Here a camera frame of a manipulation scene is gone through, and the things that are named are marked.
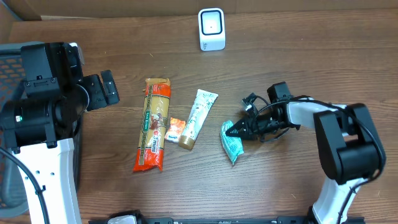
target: orange pasta package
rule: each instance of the orange pasta package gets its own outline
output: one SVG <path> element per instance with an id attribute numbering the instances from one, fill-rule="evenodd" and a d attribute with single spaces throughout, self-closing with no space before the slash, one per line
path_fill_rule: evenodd
<path id="1" fill-rule="evenodd" d="M 149 170 L 154 167 L 163 169 L 164 136 L 171 84 L 168 78 L 147 78 L 145 82 L 144 112 L 133 171 Z"/>

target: tube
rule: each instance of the tube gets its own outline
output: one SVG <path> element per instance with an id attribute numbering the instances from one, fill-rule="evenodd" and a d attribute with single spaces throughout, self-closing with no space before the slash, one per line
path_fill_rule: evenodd
<path id="1" fill-rule="evenodd" d="M 180 147 L 192 150 L 207 114 L 217 97 L 218 94 L 216 93 L 198 90 L 197 97 L 195 98 L 195 102 L 193 102 L 191 113 L 189 114 L 187 125 L 178 143 Z"/>

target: small orange packet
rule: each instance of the small orange packet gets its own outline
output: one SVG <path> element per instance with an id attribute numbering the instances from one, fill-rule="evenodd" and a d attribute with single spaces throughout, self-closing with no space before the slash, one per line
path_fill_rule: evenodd
<path id="1" fill-rule="evenodd" d="M 170 128 L 166 132 L 166 136 L 164 138 L 168 141 L 178 143 L 185 125 L 185 121 L 181 121 L 177 118 L 170 118 Z"/>
<path id="2" fill-rule="evenodd" d="M 170 80 L 147 78 L 136 164 L 133 171 L 163 169 L 164 136 L 171 96 Z"/>

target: wooden tabletop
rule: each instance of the wooden tabletop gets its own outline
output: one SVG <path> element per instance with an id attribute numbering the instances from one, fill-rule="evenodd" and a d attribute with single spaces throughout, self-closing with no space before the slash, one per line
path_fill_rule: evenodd
<path id="1" fill-rule="evenodd" d="M 273 143 L 246 141 L 235 166 L 220 142 L 221 124 L 240 118 L 242 98 L 267 97 L 268 87 L 286 81 L 294 95 L 368 106 L 387 164 L 349 214 L 398 222 L 398 10 L 235 14 L 225 16 L 225 26 L 226 48 L 202 52 L 197 16 L 14 23 L 11 42 L 78 42 L 85 75 L 113 72 L 120 102 L 84 115 L 83 221 L 137 208 L 147 217 L 305 215 L 325 178 L 313 130 L 290 130 Z M 193 151 L 167 142 L 163 172 L 133 174 L 144 79 L 153 77 L 171 79 L 174 118 L 188 118 L 198 88 L 220 96 Z"/>

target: tube cap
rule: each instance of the tube cap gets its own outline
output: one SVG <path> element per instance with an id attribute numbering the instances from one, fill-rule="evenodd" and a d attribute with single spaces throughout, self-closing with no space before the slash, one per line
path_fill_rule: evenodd
<path id="1" fill-rule="evenodd" d="M 178 145 L 184 149 L 192 150 L 195 140 L 188 136 L 180 136 Z"/>

